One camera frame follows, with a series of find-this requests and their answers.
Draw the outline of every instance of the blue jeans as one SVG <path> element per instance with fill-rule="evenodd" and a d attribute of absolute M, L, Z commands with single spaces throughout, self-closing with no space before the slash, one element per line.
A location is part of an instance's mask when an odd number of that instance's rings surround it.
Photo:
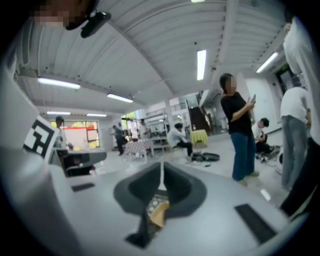
<path fill-rule="evenodd" d="M 281 185 L 292 188 L 305 161 L 307 149 L 307 125 L 287 115 L 282 117 L 283 161 Z"/>
<path fill-rule="evenodd" d="M 232 133 L 231 140 L 235 150 L 232 178 L 241 181 L 255 171 L 256 142 L 254 136 Z"/>

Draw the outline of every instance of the gray plastic surface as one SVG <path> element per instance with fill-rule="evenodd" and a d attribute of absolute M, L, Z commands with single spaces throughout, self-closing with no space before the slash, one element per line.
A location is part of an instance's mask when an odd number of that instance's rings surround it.
<path fill-rule="evenodd" d="M 137 170 L 66 178 L 59 166 L 45 165 L 38 155 L 22 150 L 0 154 L 6 160 L 1 169 L 7 171 L 1 175 L 12 205 L 32 233 L 62 255 L 229 256 L 252 252 L 259 243 L 234 210 L 241 204 L 250 204 L 277 232 L 289 223 L 278 209 L 232 179 L 174 164 L 200 179 L 207 196 L 192 215 L 168 219 L 143 250 L 125 241 L 137 231 L 140 217 L 125 213 L 113 191 L 119 181 L 151 164 Z M 94 187 L 77 193 L 71 189 L 87 183 Z"/>

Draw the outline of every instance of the dark hair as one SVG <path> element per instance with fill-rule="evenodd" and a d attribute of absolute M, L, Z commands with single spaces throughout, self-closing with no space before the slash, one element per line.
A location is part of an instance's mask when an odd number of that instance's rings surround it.
<path fill-rule="evenodd" d="M 295 15 L 288 8 L 284 10 L 284 19 L 287 23 L 292 23 L 294 16 Z"/>
<path fill-rule="evenodd" d="M 260 121 L 263 123 L 264 127 L 269 127 L 269 120 L 267 118 L 261 118 Z"/>
<path fill-rule="evenodd" d="M 55 122 L 64 122 L 64 118 L 61 116 L 61 115 L 58 115 L 56 118 L 55 118 Z"/>
<path fill-rule="evenodd" d="M 226 94 L 227 93 L 227 90 L 226 90 L 226 83 L 228 81 L 231 80 L 231 78 L 233 78 L 234 76 L 232 74 L 229 74 L 229 73 L 224 73 L 222 76 L 220 76 L 220 79 L 219 79 L 219 83 L 220 83 L 220 86 L 223 90 L 223 92 Z"/>
<path fill-rule="evenodd" d="M 180 123 L 180 122 L 178 122 L 178 123 L 176 123 L 176 124 L 174 125 L 174 127 L 175 127 L 176 129 L 180 129 L 180 128 L 183 127 L 183 124 Z"/>

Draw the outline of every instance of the yellow table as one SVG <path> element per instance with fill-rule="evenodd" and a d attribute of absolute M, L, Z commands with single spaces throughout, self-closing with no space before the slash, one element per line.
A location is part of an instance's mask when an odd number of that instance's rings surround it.
<path fill-rule="evenodd" d="M 208 146 L 208 135 L 206 130 L 193 130 L 190 132 L 190 140 L 193 145 L 197 142 L 203 142 Z"/>

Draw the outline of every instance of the white ceiling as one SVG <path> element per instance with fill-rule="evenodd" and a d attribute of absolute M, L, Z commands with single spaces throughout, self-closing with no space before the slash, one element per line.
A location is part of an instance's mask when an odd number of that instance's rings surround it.
<path fill-rule="evenodd" d="M 116 115 L 210 89 L 222 72 L 263 63 L 284 25 L 276 0 L 101 0 L 98 10 L 110 12 L 111 22 L 86 39 L 80 28 L 26 24 L 30 37 L 24 33 L 22 43 L 29 59 L 22 65 L 20 58 L 19 84 L 41 112 Z M 197 81 L 197 50 L 207 50 L 203 81 Z M 40 85 L 34 76 L 82 87 Z M 134 97 L 134 103 L 108 93 Z"/>

